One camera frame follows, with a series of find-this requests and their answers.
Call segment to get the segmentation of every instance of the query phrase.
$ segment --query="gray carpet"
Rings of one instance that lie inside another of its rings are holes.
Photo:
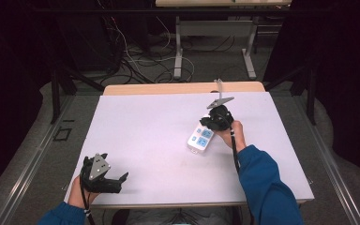
[[[223,40],[225,40],[225,37],[193,38],[188,40],[189,45],[185,47],[193,50],[197,48],[212,50]],[[274,43],[274,38],[262,37],[259,41],[258,53],[252,54],[258,81],[263,79],[265,65]],[[233,46],[226,52],[185,51],[184,56],[192,62],[195,68],[192,81],[211,82],[216,78],[221,78],[224,82],[248,81],[240,53],[240,46],[242,45],[244,45],[242,41],[235,41]],[[226,42],[222,49],[226,49],[225,46],[231,46],[231,42]],[[184,68],[191,71],[192,65],[187,61],[184,62]],[[173,67],[173,61],[162,62],[162,65]],[[158,74],[166,70],[162,65],[153,67],[140,66],[140,70],[142,70],[143,74],[152,74],[150,78],[155,79]],[[183,74],[185,78],[188,75],[186,71]],[[103,84],[120,83],[124,80],[126,79],[110,78]],[[96,95],[99,94],[82,82],[76,82],[76,84],[80,88],[80,92],[75,97],[69,97],[70,101],[65,101],[66,98],[62,97],[62,102],[71,103],[67,105],[67,110],[57,122],[58,124],[56,124],[52,133],[53,135],[57,134],[55,136],[57,140],[66,138],[66,132],[70,130],[68,138],[66,141],[46,142],[46,145],[41,143],[47,138],[45,135],[50,129],[52,99],[49,85],[41,89],[44,94],[44,104],[37,121],[30,129],[16,156],[7,166],[6,172],[0,178],[0,214],[3,209],[6,209],[7,199],[11,197],[11,191],[15,187],[18,178],[22,176],[22,172],[26,169],[29,160],[43,146],[46,146],[47,151],[41,155],[41,163],[36,168],[36,173],[32,174],[33,179],[29,186],[26,187],[24,194],[21,195],[19,203],[12,205],[12,214],[2,216],[7,217],[7,220],[5,220],[7,224],[36,224],[46,211],[54,208],[64,199],[66,192],[62,188],[70,182],[71,175],[74,172],[75,163],[98,103],[98,96]],[[272,96],[302,168],[306,176],[313,181],[311,188],[315,200],[306,202],[301,206],[303,218],[306,224],[352,224],[338,197],[338,191],[333,186],[333,180],[331,180],[323,166],[317,141],[313,138],[305,115],[300,112],[300,99],[291,97],[289,92],[286,91],[288,88],[289,85],[285,83],[285,85],[281,85],[276,91],[273,91]],[[317,129],[320,131],[325,144],[331,146],[333,136],[330,119],[327,117],[322,105],[317,104],[315,110],[318,123]],[[360,169],[337,157],[336,154],[333,155],[337,161],[339,171],[347,183],[350,194],[360,210]],[[103,217],[105,224],[109,224],[113,210],[104,212],[96,209],[93,213],[97,224],[102,224]],[[246,218],[244,224],[247,224],[247,211],[244,216]]]

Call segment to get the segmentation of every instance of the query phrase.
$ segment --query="person's left hand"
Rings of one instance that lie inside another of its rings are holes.
[[[81,182],[81,178],[79,175],[75,177],[75,179],[72,181],[72,188],[71,188],[71,192],[69,193],[68,204],[84,209],[80,182]],[[100,193],[93,193],[84,190],[84,196],[86,197],[86,200],[89,199],[89,204],[92,204],[92,202],[99,194]]]

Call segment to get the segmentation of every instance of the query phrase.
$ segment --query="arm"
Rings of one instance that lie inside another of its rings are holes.
[[[98,196],[98,193],[89,193],[86,190],[85,196],[89,196],[89,202]],[[71,192],[69,193],[68,203],[61,202],[56,208],[47,212],[43,218],[38,222],[38,225],[52,225],[52,224],[84,224],[85,213],[83,198],[81,194],[80,177],[77,176],[72,182]]]
[[[254,145],[247,147],[243,127],[232,123],[236,151],[241,164],[239,180],[247,195],[247,204],[258,224],[303,224],[292,191],[280,180],[277,163]],[[216,132],[231,145],[230,131]]]

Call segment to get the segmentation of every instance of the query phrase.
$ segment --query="person's right hand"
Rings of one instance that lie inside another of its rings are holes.
[[[247,142],[245,141],[244,128],[238,120],[232,122],[232,129],[235,134],[235,144],[236,152],[239,153],[241,150],[247,147]],[[214,131],[218,136],[220,136],[223,141],[231,148],[233,148],[233,143],[231,140],[231,133],[229,129],[223,131]]]

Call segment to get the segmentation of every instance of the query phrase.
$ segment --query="black bar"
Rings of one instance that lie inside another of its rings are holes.
[[[279,16],[279,17],[325,17],[331,8],[325,9],[271,9],[271,8],[229,8],[229,7],[158,7],[158,8],[123,8],[123,9],[61,9],[32,8],[38,14],[47,15],[82,15],[82,16]]]

